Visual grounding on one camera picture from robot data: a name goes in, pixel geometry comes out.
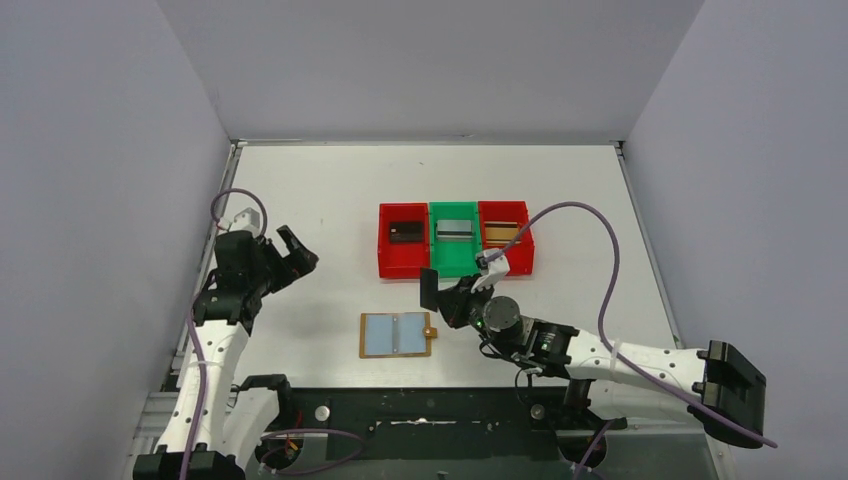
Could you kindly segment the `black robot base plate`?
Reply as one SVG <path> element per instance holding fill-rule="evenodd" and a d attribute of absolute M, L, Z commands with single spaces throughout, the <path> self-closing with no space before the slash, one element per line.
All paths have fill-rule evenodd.
<path fill-rule="evenodd" d="M 585 459 L 608 454 L 604 420 L 566 401 L 563 387 L 296 388 L 253 459 L 282 470 L 320 460 Z"/>

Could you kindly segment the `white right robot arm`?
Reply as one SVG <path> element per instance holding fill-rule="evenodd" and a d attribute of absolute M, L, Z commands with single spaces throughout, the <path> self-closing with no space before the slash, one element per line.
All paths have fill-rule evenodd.
<path fill-rule="evenodd" d="M 758 449 L 764 436 L 767 380 L 734 345 L 705 349 L 615 344 L 573 326 L 529 317 L 516 301 L 478 287 L 479 274 L 440 288 L 432 269 L 420 274 L 420 304 L 453 328 L 473 328 L 482 348 L 543 377 L 569 383 L 571 407 L 598 419 L 644 417 L 699 423 L 729 445 Z"/>

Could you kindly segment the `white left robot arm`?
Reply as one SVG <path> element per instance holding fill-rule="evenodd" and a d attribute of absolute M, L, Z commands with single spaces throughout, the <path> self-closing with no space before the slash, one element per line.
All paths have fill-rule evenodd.
<path fill-rule="evenodd" d="M 277 230 L 287 253 L 246 229 L 220 234 L 213 268 L 188 317 L 192 346 L 173 412 L 153 451 L 137 457 L 135 479 L 243 479 L 268 426 L 293 416 L 283 374 L 254 375 L 227 408 L 235 370 L 264 297 L 313 272 L 319 258 L 289 226 Z"/>

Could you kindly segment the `yellow leather card holder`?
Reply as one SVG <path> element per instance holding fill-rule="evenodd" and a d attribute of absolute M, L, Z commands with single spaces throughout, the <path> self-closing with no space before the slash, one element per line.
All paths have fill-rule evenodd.
<path fill-rule="evenodd" d="M 361 359 L 429 357 L 439 336 L 429 312 L 362 313 L 359 333 Z"/>

